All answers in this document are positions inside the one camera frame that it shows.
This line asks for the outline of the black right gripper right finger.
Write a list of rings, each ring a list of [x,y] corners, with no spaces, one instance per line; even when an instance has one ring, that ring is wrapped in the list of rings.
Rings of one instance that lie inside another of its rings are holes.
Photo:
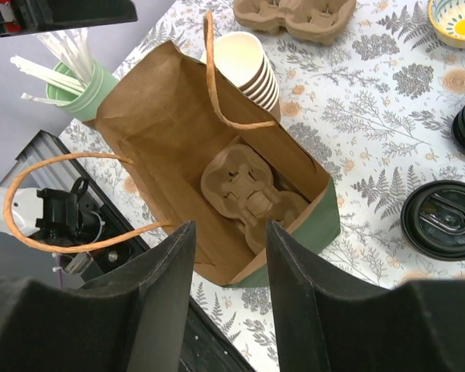
[[[275,222],[267,268],[282,371],[465,371],[465,280],[381,288]]]

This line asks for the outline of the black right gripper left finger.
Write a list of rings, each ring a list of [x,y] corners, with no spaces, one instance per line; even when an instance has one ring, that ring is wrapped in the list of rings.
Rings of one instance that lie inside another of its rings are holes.
[[[176,371],[195,247],[186,222],[76,290],[0,279],[0,371]]]

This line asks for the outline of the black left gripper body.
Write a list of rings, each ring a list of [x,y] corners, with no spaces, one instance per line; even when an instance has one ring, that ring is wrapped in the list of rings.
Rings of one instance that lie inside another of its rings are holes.
[[[0,1],[0,38],[135,22],[128,0]]]

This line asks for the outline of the green brown paper bag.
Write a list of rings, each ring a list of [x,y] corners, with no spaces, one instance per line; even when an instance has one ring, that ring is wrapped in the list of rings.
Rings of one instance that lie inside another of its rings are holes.
[[[148,53],[108,94],[95,129],[123,162],[157,225],[172,232],[187,221],[197,226],[195,271],[221,287],[265,287],[266,245],[255,254],[239,221],[219,214],[201,190],[204,169],[226,147],[251,147],[274,174],[274,186],[294,191],[308,207],[284,227],[304,248],[319,253],[340,232],[336,190],[329,173],[269,112],[252,103],[220,72],[215,73],[224,116],[239,124],[272,126],[239,130],[215,114],[206,65],[172,42]]]

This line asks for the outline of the single cardboard cup carrier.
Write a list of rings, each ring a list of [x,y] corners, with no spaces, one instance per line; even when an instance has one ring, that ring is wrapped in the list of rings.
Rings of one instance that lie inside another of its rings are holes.
[[[201,191],[219,214],[242,224],[255,254],[266,245],[268,220],[288,227],[308,207],[300,194],[277,189],[268,162],[241,143],[226,147],[204,169]]]

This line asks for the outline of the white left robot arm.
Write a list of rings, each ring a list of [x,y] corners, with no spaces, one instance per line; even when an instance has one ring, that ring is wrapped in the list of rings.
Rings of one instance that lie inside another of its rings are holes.
[[[93,57],[88,28],[136,20],[131,1],[0,1],[0,38],[35,34],[59,61],[47,68],[23,57],[11,58],[21,72],[46,82],[46,97],[23,94],[22,99],[53,105],[92,124],[118,81]],[[8,187],[0,187],[0,232],[52,253],[102,248],[105,220],[84,204],[88,178],[78,178],[70,191],[20,186],[41,167],[78,157],[69,153],[43,160],[22,171]]]

